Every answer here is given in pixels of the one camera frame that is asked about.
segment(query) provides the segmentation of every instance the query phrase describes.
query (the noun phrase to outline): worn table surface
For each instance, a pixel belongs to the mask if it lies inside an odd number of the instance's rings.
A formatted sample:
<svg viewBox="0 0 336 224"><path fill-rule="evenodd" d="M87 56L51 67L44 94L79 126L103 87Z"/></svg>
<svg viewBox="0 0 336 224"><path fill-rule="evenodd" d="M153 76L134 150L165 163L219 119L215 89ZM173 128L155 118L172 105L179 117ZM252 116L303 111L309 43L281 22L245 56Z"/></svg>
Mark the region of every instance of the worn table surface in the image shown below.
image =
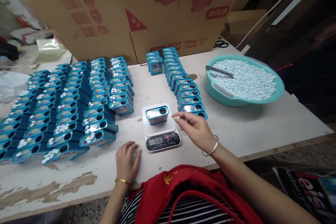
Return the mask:
<svg viewBox="0 0 336 224"><path fill-rule="evenodd" d="M201 92L211 130L227 149L242 160L250 160L329 139L333 131L308 111L294 96L285 94L263 106L227 107L205 91L205 65L218 55L238 54L229 46L180 57ZM115 153L129 140L143 149L137 183L179 164L216 168L184 132L180 147L151 154L146 151L141 108L168 103L177 112L177 102L164 74L151 76L147 66L129 67L134 82L131 115L117 117L117 140L104 147L92 147L74 161L42 166L41 161L0 168L0 222L21 218L108 196L116 177Z"/></svg>

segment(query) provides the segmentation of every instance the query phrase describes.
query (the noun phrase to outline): silver bracelet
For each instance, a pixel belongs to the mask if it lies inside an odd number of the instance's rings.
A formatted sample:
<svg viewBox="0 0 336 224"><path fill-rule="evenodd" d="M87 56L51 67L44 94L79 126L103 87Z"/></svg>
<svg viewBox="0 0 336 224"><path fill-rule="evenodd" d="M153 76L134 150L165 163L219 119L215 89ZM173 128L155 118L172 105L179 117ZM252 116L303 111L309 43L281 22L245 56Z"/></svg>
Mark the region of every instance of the silver bracelet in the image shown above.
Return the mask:
<svg viewBox="0 0 336 224"><path fill-rule="evenodd" d="M218 136L214 135L214 137L216 138L216 144L215 146L213 147L212 151L210 152L210 154L204 154L204 151L202 151L202 155L203 156L210 156L212 153L215 152L215 150L217 149L218 147Z"/></svg>

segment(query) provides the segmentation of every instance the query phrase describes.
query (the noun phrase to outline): floor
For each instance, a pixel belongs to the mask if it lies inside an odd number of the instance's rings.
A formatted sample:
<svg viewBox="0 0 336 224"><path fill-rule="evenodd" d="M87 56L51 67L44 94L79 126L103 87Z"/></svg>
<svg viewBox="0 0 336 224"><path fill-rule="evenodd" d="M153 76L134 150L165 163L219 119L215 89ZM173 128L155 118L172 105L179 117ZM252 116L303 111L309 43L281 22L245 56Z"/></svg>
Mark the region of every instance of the floor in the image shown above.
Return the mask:
<svg viewBox="0 0 336 224"><path fill-rule="evenodd" d="M336 139L274 154L262 159L336 168ZM108 197L68 207L63 224L98 223L107 201Z"/></svg>

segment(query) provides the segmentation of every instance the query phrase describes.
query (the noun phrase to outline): black and white striped shirt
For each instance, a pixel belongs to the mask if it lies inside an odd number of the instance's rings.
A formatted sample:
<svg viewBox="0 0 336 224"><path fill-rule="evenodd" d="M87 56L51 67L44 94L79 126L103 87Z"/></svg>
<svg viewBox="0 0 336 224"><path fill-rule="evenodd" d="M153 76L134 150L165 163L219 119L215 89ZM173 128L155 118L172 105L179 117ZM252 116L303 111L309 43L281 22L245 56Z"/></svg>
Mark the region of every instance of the black and white striped shirt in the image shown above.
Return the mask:
<svg viewBox="0 0 336 224"><path fill-rule="evenodd" d="M138 206L140 204L141 196L143 190L139 191L137 195L132 199L131 202L128 202L128 194L125 200L125 208L121 212L119 217L119 224L134 224L136 212L138 210ZM171 198L168 206L165 211L161 215L161 217L156 222L157 224L167 223L169 219L170 212L172 210L172 206L175 203L176 198L181 193L180 190L176 190L174 196ZM241 216L239 212L232 207L232 205L224 202L222 199L217 197L217 201L225 205L228 209L233 211L240 219ZM176 205L176 208L173 213L173 218L171 223L180 224L180 223L188 223L188 224L219 224L219 223L235 223L235 221L231 218L231 216L217 206L208 202L205 199L199 198L197 196L188 196L183 197Z"/></svg>

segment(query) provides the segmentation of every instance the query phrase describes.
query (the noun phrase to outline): red triangle symbol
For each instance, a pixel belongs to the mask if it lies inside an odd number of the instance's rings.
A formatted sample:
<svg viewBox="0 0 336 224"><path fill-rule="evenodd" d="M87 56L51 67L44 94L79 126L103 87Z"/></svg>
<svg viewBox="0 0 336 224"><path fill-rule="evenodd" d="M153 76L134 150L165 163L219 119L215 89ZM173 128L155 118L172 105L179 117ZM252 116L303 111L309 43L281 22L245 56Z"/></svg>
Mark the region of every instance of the red triangle symbol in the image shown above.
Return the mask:
<svg viewBox="0 0 336 224"><path fill-rule="evenodd" d="M200 43L201 45L203 45L204 42L205 42L207 39L208 39L208 38L200 38L200 39L199 39L199 43Z"/></svg>
<svg viewBox="0 0 336 224"><path fill-rule="evenodd" d="M137 19L129 10L125 9L129 28L131 29L131 32L139 31L139 30L147 30L147 27L140 22L139 19Z"/></svg>

